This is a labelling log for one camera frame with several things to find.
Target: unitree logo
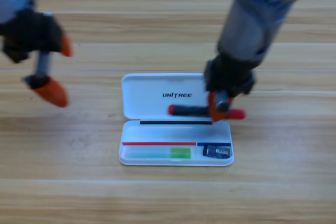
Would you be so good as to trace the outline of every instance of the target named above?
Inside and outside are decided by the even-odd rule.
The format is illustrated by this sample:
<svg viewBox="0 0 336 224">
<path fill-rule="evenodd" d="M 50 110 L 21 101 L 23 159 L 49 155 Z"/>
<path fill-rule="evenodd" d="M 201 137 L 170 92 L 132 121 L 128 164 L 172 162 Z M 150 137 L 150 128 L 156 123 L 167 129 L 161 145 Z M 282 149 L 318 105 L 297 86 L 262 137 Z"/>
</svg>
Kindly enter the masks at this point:
<svg viewBox="0 0 336 224">
<path fill-rule="evenodd" d="M 163 93 L 162 94 L 162 97 L 174 97 L 174 98 L 176 98 L 176 97 L 191 97 L 192 96 L 192 94 L 183 94 L 183 93 L 170 93 L 170 94 L 168 94 L 168 93 Z"/>
</svg>

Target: box lid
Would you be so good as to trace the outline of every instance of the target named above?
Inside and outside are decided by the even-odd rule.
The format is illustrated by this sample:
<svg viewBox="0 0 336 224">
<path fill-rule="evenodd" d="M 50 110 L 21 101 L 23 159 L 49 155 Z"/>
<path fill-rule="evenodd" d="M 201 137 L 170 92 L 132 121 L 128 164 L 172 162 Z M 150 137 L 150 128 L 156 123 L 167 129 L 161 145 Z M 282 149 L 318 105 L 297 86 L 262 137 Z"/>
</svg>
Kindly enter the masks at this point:
<svg viewBox="0 0 336 224">
<path fill-rule="evenodd" d="M 171 104 L 207 106 L 202 73 L 132 73 L 122 78 L 121 86 L 123 111 L 129 119 L 210 121 L 168 114 Z"/>
</svg>

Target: wood grain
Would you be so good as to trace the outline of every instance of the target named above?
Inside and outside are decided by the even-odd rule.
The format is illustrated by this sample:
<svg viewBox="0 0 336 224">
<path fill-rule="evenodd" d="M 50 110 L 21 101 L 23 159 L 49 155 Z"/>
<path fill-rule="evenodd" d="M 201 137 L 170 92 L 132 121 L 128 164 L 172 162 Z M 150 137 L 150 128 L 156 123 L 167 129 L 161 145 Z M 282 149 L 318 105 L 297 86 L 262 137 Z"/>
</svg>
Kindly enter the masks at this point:
<svg viewBox="0 0 336 224">
<path fill-rule="evenodd" d="M 201 72 L 232 0 L 38 0 L 69 32 L 52 76 L 70 106 L 0 58 L 0 223 L 336 223 L 336 5 L 300 0 L 230 121 L 225 168 L 121 165 L 121 78 Z"/>
</svg>

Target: black robot wrist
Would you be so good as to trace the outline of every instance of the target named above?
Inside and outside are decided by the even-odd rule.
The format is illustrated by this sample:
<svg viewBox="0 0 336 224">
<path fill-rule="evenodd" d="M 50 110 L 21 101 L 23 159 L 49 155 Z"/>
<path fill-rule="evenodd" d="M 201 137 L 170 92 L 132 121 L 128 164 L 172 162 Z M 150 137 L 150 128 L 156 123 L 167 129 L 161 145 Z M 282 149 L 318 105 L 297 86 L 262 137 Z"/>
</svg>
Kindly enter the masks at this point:
<svg viewBox="0 0 336 224">
<path fill-rule="evenodd" d="M 260 62 L 240 61 L 220 54 L 207 63 L 204 78 L 207 91 L 226 90 L 230 97 L 249 94 L 255 84 L 253 69 Z"/>
</svg>

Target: open box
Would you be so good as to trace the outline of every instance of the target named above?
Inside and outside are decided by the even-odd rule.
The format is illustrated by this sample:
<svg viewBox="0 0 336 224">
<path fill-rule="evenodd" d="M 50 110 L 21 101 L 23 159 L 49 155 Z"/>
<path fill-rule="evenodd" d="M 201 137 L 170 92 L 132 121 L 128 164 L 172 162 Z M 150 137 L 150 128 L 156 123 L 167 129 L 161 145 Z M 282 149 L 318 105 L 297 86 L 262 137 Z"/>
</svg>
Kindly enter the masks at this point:
<svg viewBox="0 0 336 224">
<path fill-rule="evenodd" d="M 122 164 L 227 166 L 233 162 L 228 123 L 168 114 L 171 104 L 207 106 L 201 73 L 128 74 L 121 85 L 124 115 L 131 119 L 122 130 Z M 209 157 L 213 146 L 228 151 L 221 156 L 225 158 Z"/>
</svg>

